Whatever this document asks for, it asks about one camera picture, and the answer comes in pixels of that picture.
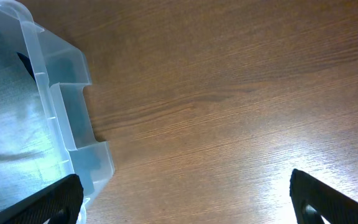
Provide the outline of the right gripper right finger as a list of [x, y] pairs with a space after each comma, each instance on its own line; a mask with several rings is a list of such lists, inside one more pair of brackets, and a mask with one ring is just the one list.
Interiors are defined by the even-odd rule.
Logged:
[[298, 223], [358, 223], [358, 202], [302, 170], [291, 173], [290, 197]]

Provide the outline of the clear plastic storage bin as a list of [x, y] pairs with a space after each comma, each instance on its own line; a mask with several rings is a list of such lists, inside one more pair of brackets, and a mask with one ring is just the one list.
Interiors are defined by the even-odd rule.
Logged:
[[0, 1], [0, 211], [70, 174], [84, 196], [78, 223], [114, 174], [109, 144], [94, 136], [78, 48]]

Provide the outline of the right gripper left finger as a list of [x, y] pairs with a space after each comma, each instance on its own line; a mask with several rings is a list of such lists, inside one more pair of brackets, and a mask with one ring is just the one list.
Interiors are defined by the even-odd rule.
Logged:
[[83, 197], [80, 177], [70, 174], [0, 211], [0, 224], [76, 224]]

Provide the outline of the light grey jeans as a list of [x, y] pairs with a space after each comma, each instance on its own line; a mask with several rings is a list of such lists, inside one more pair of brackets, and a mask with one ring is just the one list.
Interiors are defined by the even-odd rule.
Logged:
[[70, 174], [35, 80], [0, 34], [0, 210]]

